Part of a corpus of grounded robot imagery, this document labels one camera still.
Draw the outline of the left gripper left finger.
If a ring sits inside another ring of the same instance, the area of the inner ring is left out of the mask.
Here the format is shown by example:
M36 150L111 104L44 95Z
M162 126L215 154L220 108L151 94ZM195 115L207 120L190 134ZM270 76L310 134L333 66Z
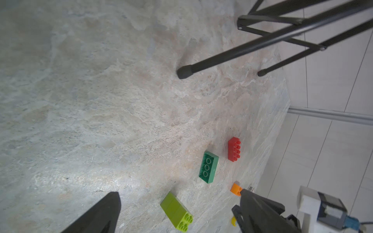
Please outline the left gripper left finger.
M118 192L110 192L86 211L64 233L114 233L121 210Z

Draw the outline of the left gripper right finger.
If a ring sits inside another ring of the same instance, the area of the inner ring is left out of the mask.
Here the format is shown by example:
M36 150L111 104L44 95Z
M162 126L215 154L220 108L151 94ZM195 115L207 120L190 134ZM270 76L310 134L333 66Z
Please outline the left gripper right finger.
M232 208L243 233L300 233L300 221L294 215L281 216L285 206L249 190L241 191L240 205Z

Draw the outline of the orange curved lego brick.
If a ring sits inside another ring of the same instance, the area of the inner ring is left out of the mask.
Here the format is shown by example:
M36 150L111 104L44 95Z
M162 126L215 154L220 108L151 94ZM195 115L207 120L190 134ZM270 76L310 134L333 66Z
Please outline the orange curved lego brick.
M241 196L241 191L243 188L240 186L240 182L235 181L230 189L230 191L235 194L236 196Z

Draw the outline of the dark green lego brick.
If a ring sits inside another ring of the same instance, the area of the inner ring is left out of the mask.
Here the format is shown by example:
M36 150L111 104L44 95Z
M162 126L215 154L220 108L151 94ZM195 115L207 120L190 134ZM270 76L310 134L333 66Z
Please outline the dark green lego brick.
M206 183L212 183L214 181L218 161L219 157L215 154L209 151L204 152L199 177Z

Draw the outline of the red lego brick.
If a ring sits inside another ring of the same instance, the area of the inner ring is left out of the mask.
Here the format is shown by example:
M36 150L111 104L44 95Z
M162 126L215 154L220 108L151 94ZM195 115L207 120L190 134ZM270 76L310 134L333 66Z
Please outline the red lego brick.
M236 162L241 157L241 141L233 137L228 141L228 160Z

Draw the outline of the lime lego brick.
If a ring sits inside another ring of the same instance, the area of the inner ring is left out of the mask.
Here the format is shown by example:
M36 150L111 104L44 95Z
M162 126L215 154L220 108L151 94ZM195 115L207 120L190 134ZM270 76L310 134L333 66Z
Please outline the lime lego brick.
M175 213L173 217L173 224L177 230L186 233L193 220L193 215L191 215L189 212L182 211Z
M173 217L175 213L186 211L187 208L180 202L180 200L170 191L165 199L160 204L161 208L173 224Z

